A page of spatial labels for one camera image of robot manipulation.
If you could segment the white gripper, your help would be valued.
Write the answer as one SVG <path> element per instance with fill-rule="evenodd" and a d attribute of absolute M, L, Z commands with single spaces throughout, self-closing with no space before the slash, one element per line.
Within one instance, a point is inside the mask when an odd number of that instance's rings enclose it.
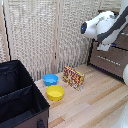
<path fill-rule="evenodd" d="M 111 46 L 111 44 L 104 45 L 104 44 L 99 43 L 97 46 L 97 50 L 108 51 L 110 46 Z"/>

